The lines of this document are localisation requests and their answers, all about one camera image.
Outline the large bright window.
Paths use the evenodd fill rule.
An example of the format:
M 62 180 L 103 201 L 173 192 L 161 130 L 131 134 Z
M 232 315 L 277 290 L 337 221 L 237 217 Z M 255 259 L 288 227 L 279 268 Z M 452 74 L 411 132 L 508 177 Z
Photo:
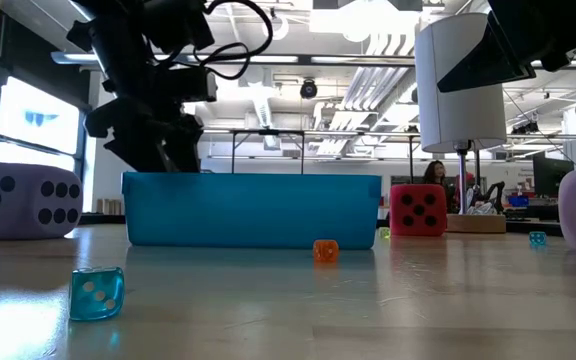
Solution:
M 17 78 L 0 85 L 0 162 L 83 170 L 83 113 Z

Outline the large red foam die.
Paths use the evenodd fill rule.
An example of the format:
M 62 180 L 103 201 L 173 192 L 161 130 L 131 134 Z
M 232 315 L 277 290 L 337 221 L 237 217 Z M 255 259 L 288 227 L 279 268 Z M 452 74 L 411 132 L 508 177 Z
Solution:
M 394 235 L 439 237 L 447 228 L 445 190 L 433 184 L 393 185 L 389 215 Z

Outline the blue plastic bin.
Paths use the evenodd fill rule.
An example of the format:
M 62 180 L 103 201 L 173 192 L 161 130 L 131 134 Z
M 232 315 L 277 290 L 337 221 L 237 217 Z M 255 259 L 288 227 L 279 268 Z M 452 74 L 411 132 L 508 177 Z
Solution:
M 381 179 L 374 175 L 139 173 L 122 176 L 137 246 L 342 250 L 372 247 Z

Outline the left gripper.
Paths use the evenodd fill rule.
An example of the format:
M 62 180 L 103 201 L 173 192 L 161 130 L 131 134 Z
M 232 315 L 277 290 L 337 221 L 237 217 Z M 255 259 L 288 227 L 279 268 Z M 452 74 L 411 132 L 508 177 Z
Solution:
M 202 120 L 183 110 L 186 98 L 155 96 L 150 102 L 135 97 L 118 96 L 90 112 L 84 121 L 88 134 L 106 138 L 113 129 L 123 135 L 148 133 L 155 139 L 170 137 L 170 159 L 154 144 L 130 145 L 112 140 L 104 148 L 137 172 L 199 173 L 201 161 L 197 143 L 204 133 Z

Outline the black computer monitor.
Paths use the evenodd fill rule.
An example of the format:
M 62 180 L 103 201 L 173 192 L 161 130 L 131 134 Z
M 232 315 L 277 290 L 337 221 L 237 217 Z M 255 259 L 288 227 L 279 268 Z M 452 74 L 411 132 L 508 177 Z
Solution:
M 556 198 L 564 176 L 574 170 L 568 160 L 548 158 L 545 155 L 533 157 L 534 189 L 538 196 Z

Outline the small orange translucent die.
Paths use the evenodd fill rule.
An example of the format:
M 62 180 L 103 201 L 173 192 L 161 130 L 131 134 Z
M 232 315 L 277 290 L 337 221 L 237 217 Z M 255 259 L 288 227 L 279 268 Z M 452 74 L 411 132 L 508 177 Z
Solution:
M 316 263 L 336 263 L 339 245 L 335 240 L 318 239 L 313 243 L 313 258 Z

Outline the large purple foam die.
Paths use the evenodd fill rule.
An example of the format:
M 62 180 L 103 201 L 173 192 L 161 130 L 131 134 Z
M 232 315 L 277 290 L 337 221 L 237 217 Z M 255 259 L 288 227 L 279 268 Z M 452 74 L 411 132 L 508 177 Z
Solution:
M 61 168 L 0 162 L 0 240 L 60 238 L 79 223 L 83 186 Z

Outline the white shade table lamp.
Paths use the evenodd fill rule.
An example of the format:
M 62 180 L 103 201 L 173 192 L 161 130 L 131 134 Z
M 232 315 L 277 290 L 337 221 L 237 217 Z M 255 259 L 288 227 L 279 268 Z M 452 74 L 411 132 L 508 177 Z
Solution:
M 469 215 L 466 157 L 503 145 L 507 140 L 502 86 L 444 92 L 439 82 L 482 40 L 483 13 L 467 13 L 427 25 L 415 39 L 414 57 L 422 150 L 459 156 L 459 205 L 447 216 L 452 233 L 501 234 L 502 215 Z

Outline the person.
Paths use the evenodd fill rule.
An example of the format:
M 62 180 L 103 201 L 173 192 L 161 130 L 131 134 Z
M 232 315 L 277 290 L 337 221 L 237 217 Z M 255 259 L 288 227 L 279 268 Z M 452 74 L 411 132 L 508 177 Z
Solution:
M 447 212 L 453 213 L 455 209 L 454 187 L 446 182 L 446 169 L 439 160 L 430 162 L 423 175 L 423 184 L 439 185 L 446 195 Z

